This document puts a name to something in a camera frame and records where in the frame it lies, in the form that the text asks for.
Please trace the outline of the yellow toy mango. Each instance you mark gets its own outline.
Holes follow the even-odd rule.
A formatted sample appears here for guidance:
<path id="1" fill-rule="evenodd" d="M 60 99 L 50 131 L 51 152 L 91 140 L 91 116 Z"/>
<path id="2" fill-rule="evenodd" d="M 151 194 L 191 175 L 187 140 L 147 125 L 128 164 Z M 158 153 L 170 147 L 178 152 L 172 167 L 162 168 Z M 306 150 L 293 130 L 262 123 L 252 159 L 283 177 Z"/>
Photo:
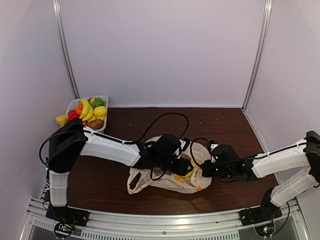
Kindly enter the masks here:
<path id="1" fill-rule="evenodd" d="M 197 165 L 193 161 L 191 161 L 190 165 L 188 166 L 188 169 L 187 169 L 187 174 L 186 175 L 181 175 L 181 177 L 183 179 L 190 178 L 191 175 L 195 172 L 196 169 L 197 169 Z"/>

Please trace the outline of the cream printed plastic bag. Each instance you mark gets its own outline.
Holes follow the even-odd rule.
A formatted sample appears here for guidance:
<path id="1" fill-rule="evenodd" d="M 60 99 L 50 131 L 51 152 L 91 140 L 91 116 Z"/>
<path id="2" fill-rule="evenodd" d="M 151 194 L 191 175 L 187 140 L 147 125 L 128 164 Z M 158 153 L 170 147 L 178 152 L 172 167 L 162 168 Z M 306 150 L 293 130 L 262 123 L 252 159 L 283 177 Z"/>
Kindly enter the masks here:
<path id="1" fill-rule="evenodd" d="M 160 136 L 156 136 L 148 141 L 156 141 L 159 138 Z M 211 158 L 207 147 L 194 142 L 190 143 L 186 151 L 183 151 L 180 156 L 190 160 L 190 164 L 193 161 L 196 166 Z M 210 177 L 202 176 L 202 169 L 199 166 L 197 166 L 190 178 L 182 178 L 181 175 L 168 170 L 163 171 L 158 167 L 147 169 L 143 166 L 134 166 L 129 169 L 126 185 L 130 195 L 137 194 L 148 186 L 182 194 L 193 194 L 206 189 L 211 182 L 212 179 Z"/>

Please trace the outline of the large yellow toy lemon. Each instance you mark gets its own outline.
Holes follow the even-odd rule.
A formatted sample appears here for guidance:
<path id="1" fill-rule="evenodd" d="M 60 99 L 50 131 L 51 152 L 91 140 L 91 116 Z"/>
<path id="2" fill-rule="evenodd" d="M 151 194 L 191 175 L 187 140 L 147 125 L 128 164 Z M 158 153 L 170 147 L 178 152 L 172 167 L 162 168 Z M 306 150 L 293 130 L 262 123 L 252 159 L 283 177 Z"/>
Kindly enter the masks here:
<path id="1" fill-rule="evenodd" d="M 93 114 L 94 116 L 97 118 L 97 119 L 101 119 L 101 120 L 104 120 L 106 115 L 107 115 L 107 108 L 105 106 L 99 106 L 99 107 L 96 107 L 94 110 L 93 110 Z"/>

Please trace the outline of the green toy grape bunch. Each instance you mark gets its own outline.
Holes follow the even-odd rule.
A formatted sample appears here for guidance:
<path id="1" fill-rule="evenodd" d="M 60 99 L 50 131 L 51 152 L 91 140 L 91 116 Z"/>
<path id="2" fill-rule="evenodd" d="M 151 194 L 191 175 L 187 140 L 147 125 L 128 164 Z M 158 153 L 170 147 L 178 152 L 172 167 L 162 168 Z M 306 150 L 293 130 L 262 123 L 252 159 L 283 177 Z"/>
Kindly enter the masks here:
<path id="1" fill-rule="evenodd" d="M 101 97 L 96 97 L 92 103 L 92 108 L 95 109 L 97 107 L 106 106 L 107 101 L 103 100 Z"/>

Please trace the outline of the yellow toy banana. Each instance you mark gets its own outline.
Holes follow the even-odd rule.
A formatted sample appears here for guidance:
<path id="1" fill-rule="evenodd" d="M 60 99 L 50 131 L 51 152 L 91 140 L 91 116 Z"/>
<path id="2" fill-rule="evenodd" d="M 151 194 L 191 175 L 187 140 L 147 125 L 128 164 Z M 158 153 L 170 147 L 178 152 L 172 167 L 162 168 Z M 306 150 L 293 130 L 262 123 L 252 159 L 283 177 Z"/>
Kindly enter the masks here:
<path id="1" fill-rule="evenodd" d="M 82 119 L 83 122 L 88 122 L 88 123 L 93 120 L 96 120 L 97 118 L 94 115 L 94 109 L 90 105 L 89 101 L 85 98 L 81 98 L 80 102 L 83 108 L 79 118 Z"/>

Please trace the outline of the orange toy fruit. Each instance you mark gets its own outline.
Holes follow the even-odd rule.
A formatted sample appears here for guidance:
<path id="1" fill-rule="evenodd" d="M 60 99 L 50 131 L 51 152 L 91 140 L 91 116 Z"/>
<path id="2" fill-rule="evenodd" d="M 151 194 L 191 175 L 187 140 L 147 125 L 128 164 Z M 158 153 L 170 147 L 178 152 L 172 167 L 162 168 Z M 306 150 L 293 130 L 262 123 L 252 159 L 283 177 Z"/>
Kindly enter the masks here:
<path id="1" fill-rule="evenodd" d="M 78 105 L 76 106 L 76 108 L 75 108 L 75 113 L 76 113 L 78 116 L 80 116 L 80 115 L 82 114 L 82 111 L 83 111 L 83 104 L 80 103 L 80 104 L 78 104 Z"/>

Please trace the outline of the yellow toy starfruit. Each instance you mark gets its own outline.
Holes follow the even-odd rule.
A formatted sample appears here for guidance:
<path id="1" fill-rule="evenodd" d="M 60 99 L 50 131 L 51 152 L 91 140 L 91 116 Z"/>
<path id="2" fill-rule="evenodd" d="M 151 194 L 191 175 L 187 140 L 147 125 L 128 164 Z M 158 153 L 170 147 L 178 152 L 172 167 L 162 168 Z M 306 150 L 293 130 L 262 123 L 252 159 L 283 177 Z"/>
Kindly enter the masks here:
<path id="1" fill-rule="evenodd" d="M 63 126 L 69 121 L 69 116 L 65 114 L 57 116 L 55 121 L 58 125 Z"/>

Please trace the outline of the yellow green toy fruit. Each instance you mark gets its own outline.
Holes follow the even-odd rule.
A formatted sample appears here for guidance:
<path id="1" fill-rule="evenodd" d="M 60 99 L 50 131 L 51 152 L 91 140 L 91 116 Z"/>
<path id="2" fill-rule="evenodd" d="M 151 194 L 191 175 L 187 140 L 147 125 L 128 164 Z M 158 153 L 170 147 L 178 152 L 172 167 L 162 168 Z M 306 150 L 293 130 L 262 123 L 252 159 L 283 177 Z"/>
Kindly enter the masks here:
<path id="1" fill-rule="evenodd" d="M 92 106 L 93 104 L 94 104 L 94 102 L 95 102 L 95 97 L 91 97 L 89 100 L 88 100 L 88 102 L 89 102 L 89 104 Z"/>

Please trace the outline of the brown toy potato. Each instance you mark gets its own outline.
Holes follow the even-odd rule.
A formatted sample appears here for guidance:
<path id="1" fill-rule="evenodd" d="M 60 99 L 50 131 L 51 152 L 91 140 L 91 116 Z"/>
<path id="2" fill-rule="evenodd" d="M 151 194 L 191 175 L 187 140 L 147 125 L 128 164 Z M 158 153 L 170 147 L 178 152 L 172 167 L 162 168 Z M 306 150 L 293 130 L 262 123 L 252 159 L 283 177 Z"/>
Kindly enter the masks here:
<path id="1" fill-rule="evenodd" d="M 93 130 L 99 130 L 104 126 L 104 121 L 101 119 L 95 119 L 88 122 L 87 126 Z"/>

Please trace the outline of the right round circuit board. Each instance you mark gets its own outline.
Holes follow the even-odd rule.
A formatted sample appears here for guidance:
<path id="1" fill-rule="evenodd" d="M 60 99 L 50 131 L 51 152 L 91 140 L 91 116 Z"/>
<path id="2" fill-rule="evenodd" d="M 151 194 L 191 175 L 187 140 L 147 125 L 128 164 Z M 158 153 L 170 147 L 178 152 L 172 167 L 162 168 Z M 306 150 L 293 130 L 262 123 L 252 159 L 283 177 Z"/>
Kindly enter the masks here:
<path id="1" fill-rule="evenodd" d="M 254 227 L 255 233 L 262 238 L 268 238 L 273 235 L 275 231 L 275 224 L 273 222 L 257 225 Z"/>

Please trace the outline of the round circuit board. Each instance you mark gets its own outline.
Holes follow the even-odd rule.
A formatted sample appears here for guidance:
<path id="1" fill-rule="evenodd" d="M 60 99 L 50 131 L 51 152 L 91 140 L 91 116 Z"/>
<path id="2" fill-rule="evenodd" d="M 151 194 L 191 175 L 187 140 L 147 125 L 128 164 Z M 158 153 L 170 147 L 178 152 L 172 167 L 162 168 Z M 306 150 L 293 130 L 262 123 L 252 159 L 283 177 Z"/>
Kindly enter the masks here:
<path id="1" fill-rule="evenodd" d="M 275 231 L 275 224 L 273 222 L 257 225 L 254 227 L 255 233 L 262 238 L 268 238 L 273 235 Z"/>
<path id="2" fill-rule="evenodd" d="M 58 238 L 68 238 L 72 235 L 74 228 L 64 223 L 57 223 L 53 228 L 53 233 Z"/>

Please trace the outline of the white perforated plastic basket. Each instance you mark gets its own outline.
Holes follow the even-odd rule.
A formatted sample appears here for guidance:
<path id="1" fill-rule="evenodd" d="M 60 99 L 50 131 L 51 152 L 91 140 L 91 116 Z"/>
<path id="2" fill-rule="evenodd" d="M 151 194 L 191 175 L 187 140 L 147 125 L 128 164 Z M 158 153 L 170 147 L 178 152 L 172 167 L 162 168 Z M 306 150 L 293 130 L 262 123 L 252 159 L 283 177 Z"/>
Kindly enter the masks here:
<path id="1" fill-rule="evenodd" d="M 81 119 L 85 127 L 103 133 L 106 128 L 108 100 L 107 95 L 78 98 L 69 103 L 65 114 L 69 122 Z"/>

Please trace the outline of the left round circuit board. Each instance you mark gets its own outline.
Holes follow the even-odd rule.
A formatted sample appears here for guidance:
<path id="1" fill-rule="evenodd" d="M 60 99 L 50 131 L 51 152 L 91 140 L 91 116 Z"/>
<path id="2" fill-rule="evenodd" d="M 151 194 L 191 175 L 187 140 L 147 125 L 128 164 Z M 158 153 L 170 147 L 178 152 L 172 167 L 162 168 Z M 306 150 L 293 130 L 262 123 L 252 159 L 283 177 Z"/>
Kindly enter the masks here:
<path id="1" fill-rule="evenodd" d="M 53 233 L 58 238 L 68 238 L 72 235 L 74 228 L 64 223 L 57 223 L 53 228 Z"/>

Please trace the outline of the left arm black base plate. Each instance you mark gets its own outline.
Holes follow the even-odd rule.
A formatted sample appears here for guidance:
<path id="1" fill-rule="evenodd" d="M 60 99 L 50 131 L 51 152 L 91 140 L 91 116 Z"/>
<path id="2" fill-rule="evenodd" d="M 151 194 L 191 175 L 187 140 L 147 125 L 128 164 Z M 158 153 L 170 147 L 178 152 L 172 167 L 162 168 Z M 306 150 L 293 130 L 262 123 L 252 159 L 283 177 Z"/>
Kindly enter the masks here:
<path id="1" fill-rule="evenodd" d="M 71 208 L 68 206 L 54 207 L 49 205 L 45 216 L 60 223 L 86 227 L 90 213 L 86 210 Z"/>

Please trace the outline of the right aluminium frame post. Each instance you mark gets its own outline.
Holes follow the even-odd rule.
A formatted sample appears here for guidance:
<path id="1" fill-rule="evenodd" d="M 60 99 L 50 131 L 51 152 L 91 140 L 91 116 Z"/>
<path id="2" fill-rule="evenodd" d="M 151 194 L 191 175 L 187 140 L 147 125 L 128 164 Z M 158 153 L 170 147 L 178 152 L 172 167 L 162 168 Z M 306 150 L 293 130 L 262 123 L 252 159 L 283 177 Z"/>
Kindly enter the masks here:
<path id="1" fill-rule="evenodd" d="M 243 112 L 245 112 L 248 109 L 248 105 L 250 103 L 250 100 L 254 91 L 254 87 L 258 78 L 259 70 L 261 67 L 262 59 L 263 59 L 263 53 L 264 53 L 264 49 L 265 49 L 268 34 L 269 34 L 271 18 L 272 18 L 272 10 L 273 10 L 273 1 L 265 0 L 256 55 L 255 55 L 253 68 L 250 75 L 248 88 L 247 88 L 246 95 L 241 108 Z"/>

